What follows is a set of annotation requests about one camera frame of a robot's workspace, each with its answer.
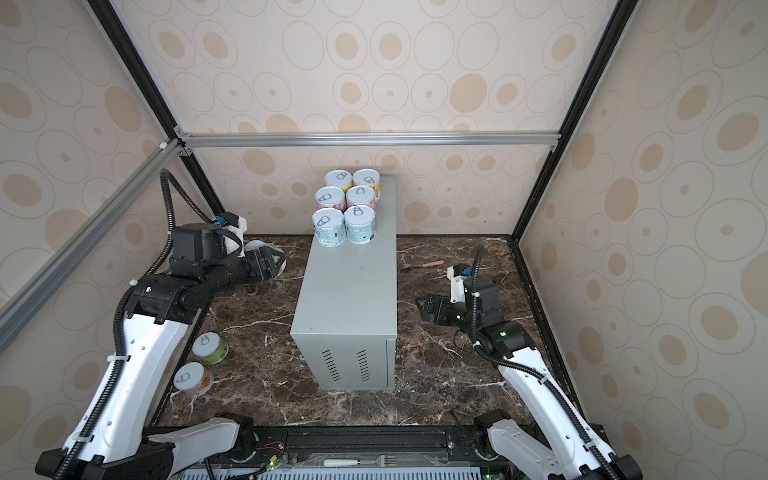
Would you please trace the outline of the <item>grey green can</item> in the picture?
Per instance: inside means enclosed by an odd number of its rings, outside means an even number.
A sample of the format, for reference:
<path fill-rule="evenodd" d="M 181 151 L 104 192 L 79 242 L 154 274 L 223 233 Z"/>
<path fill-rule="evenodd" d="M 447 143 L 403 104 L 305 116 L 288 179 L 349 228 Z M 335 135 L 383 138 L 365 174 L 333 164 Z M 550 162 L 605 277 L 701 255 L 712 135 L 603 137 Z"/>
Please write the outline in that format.
<path fill-rule="evenodd" d="M 344 213 L 347 238 L 353 244 L 366 244 L 375 237 L 376 212 L 367 205 L 349 207 Z"/>

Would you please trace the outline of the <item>pink can front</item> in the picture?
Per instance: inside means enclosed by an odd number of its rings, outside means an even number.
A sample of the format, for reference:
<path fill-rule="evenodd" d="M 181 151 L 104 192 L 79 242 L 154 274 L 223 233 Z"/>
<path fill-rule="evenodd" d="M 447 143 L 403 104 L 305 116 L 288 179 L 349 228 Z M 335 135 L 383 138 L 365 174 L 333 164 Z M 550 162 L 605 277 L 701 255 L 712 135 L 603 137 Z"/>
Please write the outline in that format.
<path fill-rule="evenodd" d="M 347 209 L 346 193 L 336 186 L 325 186 L 315 193 L 317 209 L 333 208 L 344 213 Z"/>

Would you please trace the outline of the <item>white can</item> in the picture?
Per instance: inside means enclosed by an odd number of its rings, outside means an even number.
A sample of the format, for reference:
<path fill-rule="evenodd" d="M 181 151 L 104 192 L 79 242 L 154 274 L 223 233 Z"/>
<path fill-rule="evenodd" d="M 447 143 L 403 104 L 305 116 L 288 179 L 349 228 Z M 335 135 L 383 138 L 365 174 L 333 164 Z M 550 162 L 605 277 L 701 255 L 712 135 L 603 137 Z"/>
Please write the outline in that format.
<path fill-rule="evenodd" d="M 347 238 L 344 213 L 336 208 L 322 208 L 315 211 L 312 222 L 315 237 L 323 247 L 338 247 Z"/>

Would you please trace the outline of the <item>pink can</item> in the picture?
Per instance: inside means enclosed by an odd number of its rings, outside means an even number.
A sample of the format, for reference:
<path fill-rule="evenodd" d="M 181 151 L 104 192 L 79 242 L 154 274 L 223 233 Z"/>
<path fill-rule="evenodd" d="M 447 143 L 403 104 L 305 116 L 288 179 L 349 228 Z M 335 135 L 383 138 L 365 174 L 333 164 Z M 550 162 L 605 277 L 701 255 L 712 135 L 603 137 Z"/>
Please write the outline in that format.
<path fill-rule="evenodd" d="M 325 186 L 315 193 L 317 209 L 333 208 L 344 213 L 347 209 L 346 193 L 336 186 Z"/>
<path fill-rule="evenodd" d="M 368 206 L 376 209 L 376 191 L 370 186 L 355 185 L 346 192 L 347 208 Z"/>

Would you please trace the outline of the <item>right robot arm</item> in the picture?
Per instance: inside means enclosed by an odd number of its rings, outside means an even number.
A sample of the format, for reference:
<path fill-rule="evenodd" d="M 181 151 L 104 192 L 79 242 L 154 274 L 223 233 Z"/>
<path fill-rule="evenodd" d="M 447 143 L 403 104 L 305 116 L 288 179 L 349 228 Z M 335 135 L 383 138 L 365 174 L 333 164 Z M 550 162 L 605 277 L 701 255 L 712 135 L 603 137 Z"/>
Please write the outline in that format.
<path fill-rule="evenodd" d="M 478 455 L 502 457 L 528 479 L 642 478 L 637 462 L 618 456 L 574 407 L 525 328 L 505 319 L 497 283 L 480 272 L 483 253 L 479 247 L 471 264 L 448 268 L 449 295 L 429 294 L 416 302 L 424 321 L 467 335 L 472 350 L 498 369 L 539 429 L 531 433 L 500 410 L 478 416 Z"/>

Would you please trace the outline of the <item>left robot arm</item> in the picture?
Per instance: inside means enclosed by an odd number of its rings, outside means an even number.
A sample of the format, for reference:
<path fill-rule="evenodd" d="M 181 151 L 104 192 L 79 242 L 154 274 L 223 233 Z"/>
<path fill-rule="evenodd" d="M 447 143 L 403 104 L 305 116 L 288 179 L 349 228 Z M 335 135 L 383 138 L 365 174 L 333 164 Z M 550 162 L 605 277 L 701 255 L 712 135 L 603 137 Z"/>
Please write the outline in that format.
<path fill-rule="evenodd" d="M 168 479 L 218 454 L 244 463 L 256 453 L 248 417 L 225 414 L 166 434 L 144 422 L 174 352 L 215 296 L 278 277 L 284 252 L 245 242 L 244 218 L 224 212 L 179 226 L 173 197 L 191 199 L 167 169 L 160 173 L 166 244 L 120 298 L 115 351 L 88 410 L 65 444 L 41 453 L 36 474 L 52 479 Z"/>

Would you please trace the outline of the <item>yellow can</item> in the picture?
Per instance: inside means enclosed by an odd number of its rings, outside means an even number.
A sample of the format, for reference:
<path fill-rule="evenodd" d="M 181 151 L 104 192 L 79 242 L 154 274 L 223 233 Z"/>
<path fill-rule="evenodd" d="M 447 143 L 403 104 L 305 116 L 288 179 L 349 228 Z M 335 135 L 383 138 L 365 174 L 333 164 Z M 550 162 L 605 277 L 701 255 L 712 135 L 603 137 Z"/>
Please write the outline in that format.
<path fill-rule="evenodd" d="M 354 185 L 352 174 L 342 169 L 328 172 L 324 176 L 324 181 L 327 186 L 338 187 L 344 192 L 347 192 Z"/>
<path fill-rule="evenodd" d="M 381 176 L 377 170 L 365 168 L 357 170 L 352 175 L 352 180 L 356 186 L 368 186 L 374 190 L 376 199 L 381 195 Z"/>

